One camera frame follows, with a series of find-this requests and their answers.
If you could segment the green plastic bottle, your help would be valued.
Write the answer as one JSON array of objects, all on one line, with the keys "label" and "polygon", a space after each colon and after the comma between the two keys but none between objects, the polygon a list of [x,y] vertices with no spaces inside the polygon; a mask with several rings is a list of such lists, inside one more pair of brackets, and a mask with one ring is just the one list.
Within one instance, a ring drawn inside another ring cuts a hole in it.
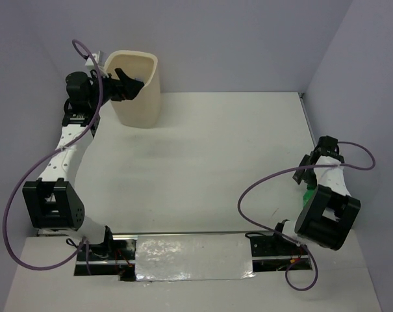
[{"label": "green plastic bottle", "polygon": [[314,186],[314,185],[307,185],[306,186],[306,191],[303,194],[303,199],[302,199],[302,207],[306,207],[307,203],[312,198],[315,190],[316,190],[316,186]]}]

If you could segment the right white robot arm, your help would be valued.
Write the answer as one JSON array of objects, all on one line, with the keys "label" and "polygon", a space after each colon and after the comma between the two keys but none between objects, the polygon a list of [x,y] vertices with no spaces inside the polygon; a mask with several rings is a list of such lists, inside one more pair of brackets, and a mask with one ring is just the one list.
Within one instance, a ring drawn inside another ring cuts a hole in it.
[{"label": "right white robot arm", "polygon": [[271,238],[272,250],[287,253],[294,239],[302,238],[321,247],[339,250],[361,208],[361,202],[346,188],[338,140],[331,136],[319,138],[310,154],[303,156],[300,167],[316,165],[313,169],[296,170],[293,180],[307,185],[303,195],[303,209],[294,228]]}]

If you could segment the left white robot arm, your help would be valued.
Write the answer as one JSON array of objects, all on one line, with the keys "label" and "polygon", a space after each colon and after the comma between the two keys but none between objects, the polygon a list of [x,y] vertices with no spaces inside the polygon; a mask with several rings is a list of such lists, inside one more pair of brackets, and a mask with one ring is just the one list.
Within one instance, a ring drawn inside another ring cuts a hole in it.
[{"label": "left white robot arm", "polygon": [[107,74],[76,71],[66,77],[68,98],[64,104],[61,137],[57,154],[34,181],[26,181],[23,197],[34,228],[86,239],[101,259],[112,257],[116,243],[110,228],[86,215],[84,204],[75,191],[75,178],[82,158],[92,143],[100,117],[99,105],[107,101],[133,100],[144,83],[115,70]]}]

